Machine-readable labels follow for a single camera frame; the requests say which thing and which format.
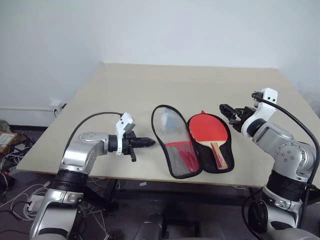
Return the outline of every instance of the floor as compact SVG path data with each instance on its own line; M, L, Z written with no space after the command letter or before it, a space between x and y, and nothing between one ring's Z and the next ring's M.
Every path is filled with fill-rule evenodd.
M23 133L37 140L41 132L23 131ZM52 180L52 176L38 174L37 179L27 184L17 181L12 191L8 192L6 199L10 200L27 187L45 183ZM120 189L144 189L144 190L163 190L163 191L181 191L190 194L196 193L219 193L224 196L247 196L246 189L237 189L230 186L153 182L148 181L146 185L140 184L142 181L121 180ZM207 237L221 237L226 240L254 240L255 238L247 230L241 218L241 208L239 206L222 206L212 204L198 204L188 202L168 202L168 201L150 201L150 200L119 200L119 210L112 213L113 216L105 218L106 230L111 236L120 240L132 240L135 237L140 225L151 214L163 213L170 220L188 220L200 222L207 234ZM17 206L16 211L21 213L23 206ZM83 240L103 240L105 234L98 226L96 220L91 215L86 220L86 227L83 226ZM316 203L308 207L303 228L313 234L319 235L320 223L320 204ZM10 213L0 212L0 231L12 229L22 232L29 232L32 222L16 220ZM172 238L192 237L194 228L190 226L170 225L168 227L168 236ZM1 240L11 239L27 240L28 235L16 232L6 232L0 235Z

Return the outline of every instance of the ping pong paddle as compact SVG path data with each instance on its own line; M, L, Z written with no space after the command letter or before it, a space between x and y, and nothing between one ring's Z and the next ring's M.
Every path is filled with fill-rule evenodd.
M220 151L220 146L228 140L225 126L214 116L201 113L190 119L189 130L196 142L212 149L217 168L227 169L228 164Z

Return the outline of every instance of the table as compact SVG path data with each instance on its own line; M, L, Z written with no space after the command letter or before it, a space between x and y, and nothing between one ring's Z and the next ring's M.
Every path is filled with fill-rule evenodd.
M277 103L298 117L319 139L319 118L290 82L275 69L101 63L17 169L55 174L75 126L97 112L128 112L136 120L134 131L137 137L155 140L151 129L151 113L160 104L175 107L186 120L204 110L227 122L219 111L219 104L229 104L233 108L253 107L251 93L267 87L277 90ZM270 120L290 131L298 141L312 144L308 136L281 112L277 111ZM117 121L118 116L97 116L87 121L78 133L115 134ZM233 128L230 131L235 167L228 173L210 174L203 171L191 178L175 179L170 175L165 155L157 143L149 148L136 149L137 162L131 162L129 155L116 156L115 153L109 153L99 156L91 176L263 186L268 181L274 160L250 138L245 138ZM313 183L320 187L319 169Z

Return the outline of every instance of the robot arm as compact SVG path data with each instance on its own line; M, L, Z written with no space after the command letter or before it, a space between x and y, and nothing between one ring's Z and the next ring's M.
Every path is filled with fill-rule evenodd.
M82 217L78 205L86 199L88 175L97 157L108 152L117 152L118 155L121 151L124 155L131 155L131 160L135 162L134 148L149 147L155 143L147 137L136 137L132 131L134 126L133 118L124 113L116 124L116 135L85 132L69 144L36 214L30 239L63 240L76 237L72 235L73 228L79 225ZM106 208L103 203L96 203L96 207Z
M278 93L273 89L264 88L255 94L266 101L277 102ZM287 239L284 236L292 236L293 232L299 234L288 239L304 239L298 236L307 237L310 233L291 229L298 226L302 198L317 167L315 149L295 140L291 133L275 123L268 122L276 111L273 106L264 102L256 102L254 106L257 110L247 106L233 109L227 104L220 105L221 113L233 128L252 137L252 141L274 159L269 180L262 188L261 200L249 206L248 225L265 240Z

